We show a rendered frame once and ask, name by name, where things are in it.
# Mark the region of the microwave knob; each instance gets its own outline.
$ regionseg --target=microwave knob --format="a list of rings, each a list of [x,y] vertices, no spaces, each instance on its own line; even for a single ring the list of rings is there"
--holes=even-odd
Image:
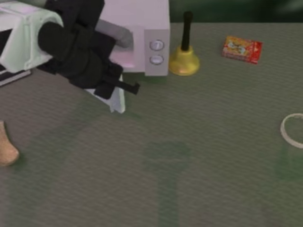
[[[164,58],[161,55],[154,55],[150,58],[150,61],[154,65],[161,65],[164,62]]]
[[[162,42],[161,40],[153,41],[150,44],[150,48],[153,51],[160,51],[160,50],[162,50],[164,48],[164,42]]]

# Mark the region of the white ring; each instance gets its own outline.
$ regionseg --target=white ring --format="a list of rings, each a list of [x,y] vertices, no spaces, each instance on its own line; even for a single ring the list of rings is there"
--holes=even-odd
[[[303,143],[299,143],[297,141],[294,141],[292,138],[289,137],[289,135],[286,133],[285,130],[285,122],[290,119],[290,118],[301,118],[303,119],[303,113],[295,113],[295,114],[291,114],[289,116],[287,116],[286,118],[284,118],[284,120],[282,121],[281,124],[281,134],[283,136],[283,138],[291,145],[293,145],[296,148],[300,148],[303,149]]]

